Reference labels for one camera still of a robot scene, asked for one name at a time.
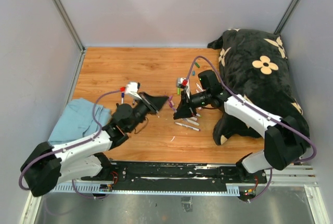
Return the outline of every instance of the pile of markers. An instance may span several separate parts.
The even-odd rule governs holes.
[[[203,91],[202,87],[197,83],[197,87],[200,91]],[[177,109],[175,109],[175,104],[173,103],[172,101],[172,96],[169,97],[169,106],[173,109],[173,111],[177,112]],[[197,117],[190,117],[190,118],[183,118],[183,121],[189,123],[189,124],[192,124],[192,125],[195,125],[195,126],[199,126],[200,124],[197,122],[198,118]],[[180,122],[175,122],[175,124],[179,125],[179,126],[183,126],[185,128],[190,128],[190,129],[193,129],[193,130],[196,130],[196,131],[200,131],[200,129],[196,128],[196,127],[193,127],[191,125],[188,125],[188,124],[184,124],[184,123],[180,123]]]

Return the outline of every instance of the black cable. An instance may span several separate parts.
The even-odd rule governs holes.
[[[147,121],[146,124],[138,132],[136,132],[136,129],[134,129],[134,134],[139,134],[145,127],[147,127],[149,120],[147,117],[145,117],[145,120]]]

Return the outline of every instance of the metal corner post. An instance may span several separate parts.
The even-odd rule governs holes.
[[[62,3],[60,0],[53,0],[55,6],[57,7],[67,29],[69,30],[70,34],[72,35],[76,45],[78,46],[78,48],[80,49],[81,53],[83,54],[85,47],[82,43],[82,41],[79,38],[79,35],[77,34],[77,32],[75,31],[75,28],[71,22],[71,20],[69,19],[65,8],[63,7]]]
[[[274,34],[281,34],[283,28],[287,24],[289,18],[291,17],[291,14],[297,7],[300,0],[291,0],[290,4],[288,5],[288,8],[286,9],[284,15],[281,18],[281,21],[279,22],[278,26],[276,27]]]

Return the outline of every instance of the metal floor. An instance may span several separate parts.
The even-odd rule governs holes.
[[[95,201],[73,193],[53,193],[47,199],[50,211],[74,210],[51,216],[45,213],[44,198],[35,224],[314,223],[303,187],[270,187],[251,204],[230,196],[193,196],[190,207],[182,203],[182,197],[112,194]]]

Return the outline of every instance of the red wire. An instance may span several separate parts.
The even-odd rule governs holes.
[[[118,182],[118,177],[119,176],[118,176],[117,172],[115,172],[115,171],[112,171],[112,175],[113,175],[113,179],[114,179],[114,175],[117,176],[116,181],[114,182],[114,184],[116,184]]]
[[[254,189],[256,189],[257,186],[258,186],[258,184],[259,184],[259,180],[258,180],[257,176],[254,176],[254,179],[255,179],[255,187],[254,187]]]

